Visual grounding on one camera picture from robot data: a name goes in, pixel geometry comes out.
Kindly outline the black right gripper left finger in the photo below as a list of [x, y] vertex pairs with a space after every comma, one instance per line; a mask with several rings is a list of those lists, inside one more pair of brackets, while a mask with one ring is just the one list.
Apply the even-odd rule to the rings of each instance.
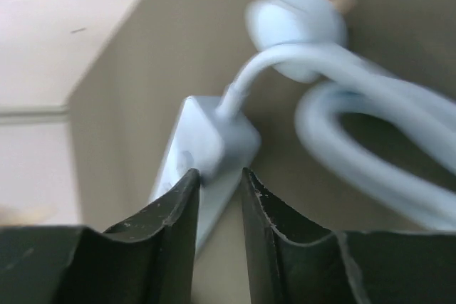
[[1, 229], [3, 303], [189, 303], [200, 176], [104, 232], [87, 226]]

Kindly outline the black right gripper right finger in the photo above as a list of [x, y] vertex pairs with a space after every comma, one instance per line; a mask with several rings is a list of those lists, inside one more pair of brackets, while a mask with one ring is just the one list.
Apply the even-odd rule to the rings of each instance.
[[253, 303], [453, 303], [455, 234], [333, 231], [241, 180]]

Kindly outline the light blue power strip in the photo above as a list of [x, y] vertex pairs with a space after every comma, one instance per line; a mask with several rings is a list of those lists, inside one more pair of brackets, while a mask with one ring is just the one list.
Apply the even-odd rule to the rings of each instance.
[[242, 170], [261, 145], [258, 131], [239, 113], [232, 121], [216, 114], [220, 99], [184, 99], [149, 197], [171, 190], [189, 169], [200, 175], [199, 216], [195, 249], [199, 251], [235, 193]]

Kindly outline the orange cube plug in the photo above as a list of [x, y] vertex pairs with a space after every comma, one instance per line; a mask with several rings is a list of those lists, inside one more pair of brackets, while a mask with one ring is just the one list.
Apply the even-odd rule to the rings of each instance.
[[33, 226], [47, 222], [58, 210], [52, 206], [38, 206], [20, 209], [1, 205], [0, 224], [3, 226]]

